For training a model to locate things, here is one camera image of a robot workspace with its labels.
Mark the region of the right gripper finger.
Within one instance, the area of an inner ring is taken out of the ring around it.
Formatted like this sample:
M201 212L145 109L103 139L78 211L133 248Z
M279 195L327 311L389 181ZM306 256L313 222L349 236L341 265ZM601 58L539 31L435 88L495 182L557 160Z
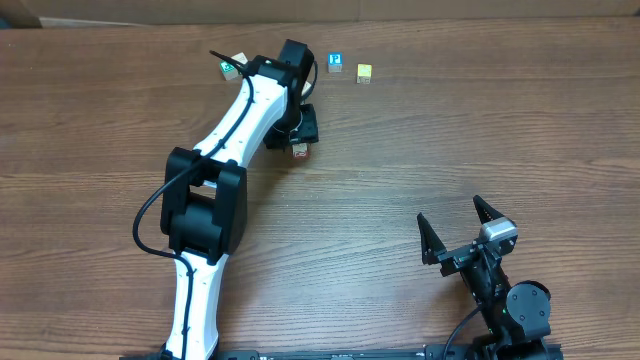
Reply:
M446 247L422 213L417 215L417 223L421 237L422 262L427 265L440 263L441 257L447 252Z
M480 195L475 195L473 197L473 204L481 224L503 217L501 212L489 205Z

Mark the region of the white block red side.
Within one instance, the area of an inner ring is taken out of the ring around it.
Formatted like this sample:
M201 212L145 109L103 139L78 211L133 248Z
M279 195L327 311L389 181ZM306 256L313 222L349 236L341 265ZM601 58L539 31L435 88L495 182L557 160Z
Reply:
M292 145L292 155L294 159L306 159L310 155L308 143L298 143Z

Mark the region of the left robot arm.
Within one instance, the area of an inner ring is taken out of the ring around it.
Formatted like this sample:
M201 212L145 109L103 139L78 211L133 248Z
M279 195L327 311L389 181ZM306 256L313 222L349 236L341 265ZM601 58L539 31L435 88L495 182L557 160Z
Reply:
M318 65L306 44L288 39L275 59L226 62L243 77L231 108L193 149L176 147L166 162L160 228L176 265L176 296L161 359L216 356L223 272L246 229L247 167L258 147L303 152L319 140L306 101Z

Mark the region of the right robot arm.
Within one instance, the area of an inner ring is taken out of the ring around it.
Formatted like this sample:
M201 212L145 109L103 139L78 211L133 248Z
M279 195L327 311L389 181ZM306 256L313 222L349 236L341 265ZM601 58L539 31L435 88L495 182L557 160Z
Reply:
M551 359L553 352L544 338L551 334L551 294L537 281L512 285L501 263L516 246L516 223L489 205L481 196L473 197L481 228L471 244L449 250L423 214L416 217L422 262L441 266L441 275L460 274L476 307L449 335L441 359ZM460 352L453 342L476 315L488 329L486 335Z

